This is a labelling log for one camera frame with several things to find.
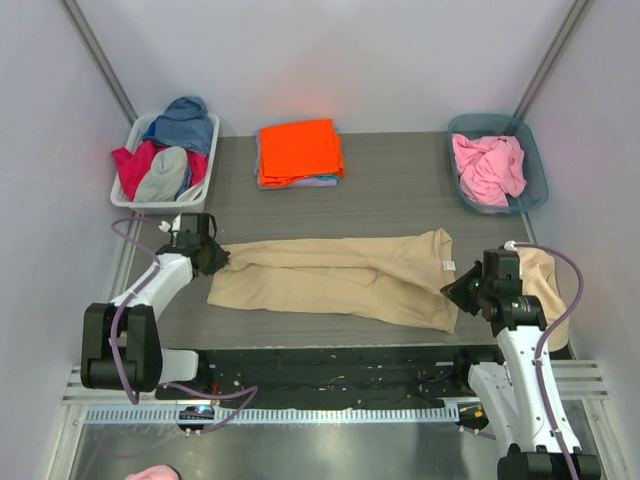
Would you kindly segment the beige t shirt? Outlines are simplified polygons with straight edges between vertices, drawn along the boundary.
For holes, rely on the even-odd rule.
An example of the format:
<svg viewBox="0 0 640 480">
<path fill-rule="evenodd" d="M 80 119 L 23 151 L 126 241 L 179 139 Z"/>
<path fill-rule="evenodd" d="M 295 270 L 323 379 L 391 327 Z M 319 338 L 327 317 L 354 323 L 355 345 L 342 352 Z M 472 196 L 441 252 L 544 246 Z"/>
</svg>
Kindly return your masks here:
<svg viewBox="0 0 640 480">
<path fill-rule="evenodd" d="M 269 240 L 227 246 L 207 302 L 239 310 L 355 315 L 389 324 L 456 328 L 442 294 L 455 273 L 444 230 L 417 236 Z"/>
</svg>

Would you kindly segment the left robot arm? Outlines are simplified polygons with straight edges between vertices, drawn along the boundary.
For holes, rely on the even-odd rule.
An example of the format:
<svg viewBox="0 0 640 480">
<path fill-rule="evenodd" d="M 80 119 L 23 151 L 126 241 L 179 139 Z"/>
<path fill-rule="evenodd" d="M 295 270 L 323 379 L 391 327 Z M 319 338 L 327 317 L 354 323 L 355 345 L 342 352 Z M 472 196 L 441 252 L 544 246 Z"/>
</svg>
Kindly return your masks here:
<svg viewBox="0 0 640 480">
<path fill-rule="evenodd" d="M 230 254 L 216 241 L 209 213 L 181 213 L 172 221 L 142 217 L 168 235 L 154 250 L 111 225 L 114 233 L 150 256 L 151 264 L 126 291 L 84 313 L 80 378 L 87 389 L 123 391 L 132 403 L 158 386 L 178 383 L 190 398 L 205 397 L 213 385 L 203 355 L 161 346 L 157 321 L 184 287 L 198 276 L 222 270 Z"/>
</svg>

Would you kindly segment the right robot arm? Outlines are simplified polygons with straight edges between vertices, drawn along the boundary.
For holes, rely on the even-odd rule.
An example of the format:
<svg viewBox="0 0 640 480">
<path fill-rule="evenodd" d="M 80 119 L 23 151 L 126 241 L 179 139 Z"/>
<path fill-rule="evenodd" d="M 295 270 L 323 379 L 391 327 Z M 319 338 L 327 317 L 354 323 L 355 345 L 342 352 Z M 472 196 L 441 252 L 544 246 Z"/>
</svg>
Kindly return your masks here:
<svg viewBox="0 0 640 480">
<path fill-rule="evenodd" d="M 520 243 L 487 249 L 482 260 L 444 286 L 460 310 L 491 327 L 500 360 L 465 358 L 451 371 L 457 391 L 476 394 L 503 451 L 500 479 L 598 479 L 597 456 L 583 451 L 565 413 L 547 343 L 567 317 L 549 324 L 540 299 L 520 277 Z"/>
</svg>

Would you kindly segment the beige bucket hat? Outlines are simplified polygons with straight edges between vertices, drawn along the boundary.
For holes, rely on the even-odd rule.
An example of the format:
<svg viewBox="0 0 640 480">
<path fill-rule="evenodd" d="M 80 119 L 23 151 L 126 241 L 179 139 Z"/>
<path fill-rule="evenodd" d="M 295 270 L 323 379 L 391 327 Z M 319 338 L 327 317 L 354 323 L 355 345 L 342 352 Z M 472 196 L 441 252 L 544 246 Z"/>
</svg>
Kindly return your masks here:
<svg viewBox="0 0 640 480">
<path fill-rule="evenodd" d="M 542 250 L 517 247 L 523 294 L 536 296 L 542 305 L 547 326 L 552 326 L 567 310 L 556 282 L 555 260 Z"/>
</svg>

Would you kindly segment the grey garment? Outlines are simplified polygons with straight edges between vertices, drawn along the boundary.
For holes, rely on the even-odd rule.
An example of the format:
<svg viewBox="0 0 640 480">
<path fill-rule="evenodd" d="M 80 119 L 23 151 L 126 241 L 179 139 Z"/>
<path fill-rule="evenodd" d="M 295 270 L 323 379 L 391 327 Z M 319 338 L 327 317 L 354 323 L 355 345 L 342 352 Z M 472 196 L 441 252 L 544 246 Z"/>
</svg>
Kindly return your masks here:
<svg viewBox="0 0 640 480">
<path fill-rule="evenodd" d="M 150 170 L 136 190 L 136 203 L 174 201 L 191 182 L 187 152 L 182 147 L 170 147 L 157 153 Z"/>
</svg>

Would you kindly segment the magenta garment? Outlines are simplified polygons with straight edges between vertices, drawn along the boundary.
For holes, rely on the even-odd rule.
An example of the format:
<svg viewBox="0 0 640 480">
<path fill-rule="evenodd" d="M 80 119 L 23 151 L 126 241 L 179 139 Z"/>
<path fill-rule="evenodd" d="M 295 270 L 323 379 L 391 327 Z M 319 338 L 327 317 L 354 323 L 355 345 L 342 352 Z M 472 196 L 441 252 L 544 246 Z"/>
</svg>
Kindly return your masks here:
<svg viewBox="0 0 640 480">
<path fill-rule="evenodd" d="M 120 181 L 120 188 L 127 201 L 135 202 L 134 196 L 138 185 L 144 175 L 150 170 L 154 156 L 167 148 L 170 147 L 160 147 L 151 141 L 145 141 L 134 153 L 131 153 L 124 147 L 112 152 Z M 191 182 L 189 188 L 175 200 L 178 200 L 187 191 L 199 185 L 204 180 L 207 171 L 207 156 L 188 150 L 186 150 L 186 152 L 190 167 Z"/>
</svg>

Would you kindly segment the teal plastic basin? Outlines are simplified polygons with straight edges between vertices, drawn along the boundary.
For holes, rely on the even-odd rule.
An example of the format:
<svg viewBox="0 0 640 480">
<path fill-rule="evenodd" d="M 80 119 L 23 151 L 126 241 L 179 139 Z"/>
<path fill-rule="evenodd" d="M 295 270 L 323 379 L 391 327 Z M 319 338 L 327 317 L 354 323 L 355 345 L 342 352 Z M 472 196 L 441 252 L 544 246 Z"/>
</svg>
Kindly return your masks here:
<svg viewBox="0 0 640 480">
<path fill-rule="evenodd" d="M 451 146 L 454 134 L 462 134 L 471 140 L 479 139 L 483 136 L 515 136 L 517 138 L 525 153 L 523 173 L 527 185 L 519 197 L 508 199 L 508 207 L 479 205 L 473 203 L 463 194 L 456 171 L 453 147 Z M 547 201 L 549 191 L 540 154 L 533 133 L 524 122 L 503 114 L 474 113 L 459 115 L 449 122 L 448 148 L 454 175 L 454 185 L 466 207 L 486 215 L 515 215 L 535 210 Z"/>
</svg>

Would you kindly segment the blue patterned garment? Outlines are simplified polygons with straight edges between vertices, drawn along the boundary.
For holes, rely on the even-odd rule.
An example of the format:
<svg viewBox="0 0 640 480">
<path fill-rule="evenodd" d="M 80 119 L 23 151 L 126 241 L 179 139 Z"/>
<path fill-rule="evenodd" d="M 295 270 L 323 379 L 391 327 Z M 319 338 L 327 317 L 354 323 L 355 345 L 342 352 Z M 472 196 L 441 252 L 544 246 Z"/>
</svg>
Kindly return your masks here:
<svg viewBox="0 0 640 480">
<path fill-rule="evenodd" d="M 143 140 L 207 156 L 213 133 L 214 124 L 204 101 L 197 96 L 183 96 L 171 102 L 150 124 Z"/>
</svg>

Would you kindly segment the pink crumpled t shirt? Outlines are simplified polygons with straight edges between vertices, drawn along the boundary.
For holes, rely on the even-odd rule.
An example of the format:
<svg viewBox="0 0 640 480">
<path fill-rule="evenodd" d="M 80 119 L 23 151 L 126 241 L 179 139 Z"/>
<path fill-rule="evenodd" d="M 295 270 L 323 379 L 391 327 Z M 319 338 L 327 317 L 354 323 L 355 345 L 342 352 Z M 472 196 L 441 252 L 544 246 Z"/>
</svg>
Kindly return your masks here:
<svg viewBox="0 0 640 480">
<path fill-rule="evenodd" d="M 463 194 L 473 203 L 508 207 L 526 185 L 525 153 L 515 136 L 483 136 L 471 140 L 454 134 L 451 140 Z"/>
</svg>

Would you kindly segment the pink object bottom edge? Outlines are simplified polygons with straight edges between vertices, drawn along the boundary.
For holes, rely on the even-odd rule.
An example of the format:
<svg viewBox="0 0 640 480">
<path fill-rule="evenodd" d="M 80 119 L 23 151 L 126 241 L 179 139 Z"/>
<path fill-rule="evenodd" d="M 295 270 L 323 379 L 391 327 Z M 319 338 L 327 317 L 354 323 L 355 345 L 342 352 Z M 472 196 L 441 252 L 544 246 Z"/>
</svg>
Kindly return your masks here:
<svg viewBox="0 0 640 480">
<path fill-rule="evenodd" d="M 169 465 L 156 465 L 128 475 L 125 480 L 181 480 L 180 473 Z"/>
</svg>

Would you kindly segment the aluminium rail frame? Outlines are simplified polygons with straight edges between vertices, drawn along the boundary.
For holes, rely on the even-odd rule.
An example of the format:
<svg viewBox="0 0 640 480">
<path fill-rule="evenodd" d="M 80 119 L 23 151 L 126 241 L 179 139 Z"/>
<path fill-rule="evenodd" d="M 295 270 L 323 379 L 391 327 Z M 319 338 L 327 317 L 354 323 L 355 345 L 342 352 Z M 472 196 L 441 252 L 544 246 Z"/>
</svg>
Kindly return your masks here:
<svg viewBox="0 0 640 480">
<path fill-rule="evenodd" d="M 609 395 L 594 360 L 552 360 L 551 366 L 563 400 L 607 400 Z M 123 391 L 86 389 L 80 366 L 71 368 L 62 397 L 63 405 L 129 404 Z"/>
</svg>

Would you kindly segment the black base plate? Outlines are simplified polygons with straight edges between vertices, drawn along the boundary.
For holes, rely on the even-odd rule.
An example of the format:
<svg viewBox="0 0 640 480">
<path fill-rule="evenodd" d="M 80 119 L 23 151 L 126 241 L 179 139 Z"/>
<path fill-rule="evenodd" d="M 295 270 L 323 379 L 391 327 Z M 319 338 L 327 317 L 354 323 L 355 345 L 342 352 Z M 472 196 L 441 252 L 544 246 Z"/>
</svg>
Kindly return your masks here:
<svg viewBox="0 0 640 480">
<path fill-rule="evenodd" d="M 188 385 L 218 395 L 256 386 L 254 409 L 440 408 L 473 396 L 467 375 L 480 362 L 504 356 L 493 345 L 208 350 Z"/>
</svg>

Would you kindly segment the left aluminium corner post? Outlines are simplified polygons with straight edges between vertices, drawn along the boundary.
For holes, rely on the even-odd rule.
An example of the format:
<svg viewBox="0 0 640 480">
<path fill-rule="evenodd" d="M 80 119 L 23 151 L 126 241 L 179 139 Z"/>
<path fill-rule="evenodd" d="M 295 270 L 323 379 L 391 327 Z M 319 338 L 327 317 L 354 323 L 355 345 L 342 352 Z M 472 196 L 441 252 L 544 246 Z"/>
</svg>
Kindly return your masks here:
<svg viewBox="0 0 640 480">
<path fill-rule="evenodd" d="M 129 124 L 132 125 L 137 119 L 138 114 L 126 94 L 89 21 L 82 11 L 79 2 L 76 0 L 60 0 L 59 4 L 119 109 Z"/>
</svg>

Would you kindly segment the aluminium corner post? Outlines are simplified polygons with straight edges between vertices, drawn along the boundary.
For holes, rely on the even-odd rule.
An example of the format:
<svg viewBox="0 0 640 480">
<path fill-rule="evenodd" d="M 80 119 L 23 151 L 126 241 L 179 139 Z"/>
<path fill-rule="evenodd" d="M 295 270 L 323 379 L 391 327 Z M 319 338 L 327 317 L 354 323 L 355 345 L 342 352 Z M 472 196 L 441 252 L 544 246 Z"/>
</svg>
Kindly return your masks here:
<svg viewBox="0 0 640 480">
<path fill-rule="evenodd" d="M 126 94 L 89 21 L 82 11 L 79 2 L 76 0 L 60 0 L 59 4 L 119 109 L 129 124 L 132 125 L 137 119 L 138 114 Z"/>
<path fill-rule="evenodd" d="M 594 0 L 574 0 L 570 3 L 569 9 L 512 114 L 513 118 L 521 121 L 526 118 L 594 3 Z"/>
</svg>

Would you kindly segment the right aluminium corner post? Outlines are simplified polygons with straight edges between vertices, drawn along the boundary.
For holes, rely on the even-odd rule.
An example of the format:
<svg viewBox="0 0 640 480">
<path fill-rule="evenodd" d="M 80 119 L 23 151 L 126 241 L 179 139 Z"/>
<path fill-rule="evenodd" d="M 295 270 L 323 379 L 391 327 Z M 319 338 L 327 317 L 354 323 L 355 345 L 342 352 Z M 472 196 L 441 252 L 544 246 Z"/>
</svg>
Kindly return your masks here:
<svg viewBox="0 0 640 480">
<path fill-rule="evenodd" d="M 574 0 L 570 3 L 569 9 L 512 114 L 513 118 L 521 121 L 526 118 L 594 3 L 594 0 Z"/>
</svg>

